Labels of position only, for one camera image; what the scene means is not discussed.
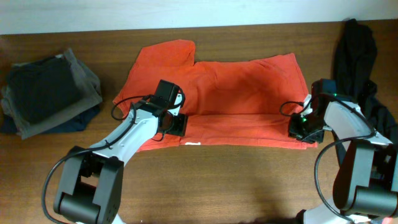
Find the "orange printed t-shirt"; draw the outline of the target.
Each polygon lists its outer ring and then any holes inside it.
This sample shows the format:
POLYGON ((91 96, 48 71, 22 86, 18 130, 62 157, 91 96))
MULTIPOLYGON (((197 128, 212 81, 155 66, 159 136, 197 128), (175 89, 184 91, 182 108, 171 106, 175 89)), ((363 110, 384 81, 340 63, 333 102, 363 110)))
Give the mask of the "orange printed t-shirt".
POLYGON ((161 80, 185 93, 184 136, 150 140, 143 150, 182 145, 236 145, 306 149, 288 135, 289 113, 308 89, 294 54, 246 62, 196 62, 195 43, 173 40, 144 47, 114 103, 127 113, 136 96, 155 92, 161 80))

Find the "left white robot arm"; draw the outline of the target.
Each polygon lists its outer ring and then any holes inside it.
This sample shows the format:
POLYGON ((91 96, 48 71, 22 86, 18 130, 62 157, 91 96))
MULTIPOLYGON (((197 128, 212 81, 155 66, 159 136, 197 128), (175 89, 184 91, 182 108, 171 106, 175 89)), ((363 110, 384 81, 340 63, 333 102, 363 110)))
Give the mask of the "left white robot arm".
POLYGON ((184 136, 187 115, 179 112, 185 94, 160 80, 155 93, 132 96, 121 124, 100 142, 73 147, 55 168, 63 166, 53 210, 73 223, 122 223, 119 216, 124 168, 138 149, 156 134, 184 136))

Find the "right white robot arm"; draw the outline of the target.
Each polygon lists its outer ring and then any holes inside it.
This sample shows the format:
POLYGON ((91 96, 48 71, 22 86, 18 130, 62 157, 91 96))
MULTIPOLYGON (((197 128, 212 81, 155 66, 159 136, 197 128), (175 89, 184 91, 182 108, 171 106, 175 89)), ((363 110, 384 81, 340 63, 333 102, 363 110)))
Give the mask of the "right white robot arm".
POLYGON ((314 181, 322 204, 297 215, 298 223, 366 223, 397 217, 397 145, 380 134, 360 106, 337 92, 334 80, 320 79, 300 103, 302 111, 290 114, 289 137, 304 143, 321 143, 325 131, 337 140, 316 158, 314 181), (331 147, 342 146, 333 197, 326 199, 318 179, 318 166, 331 147))

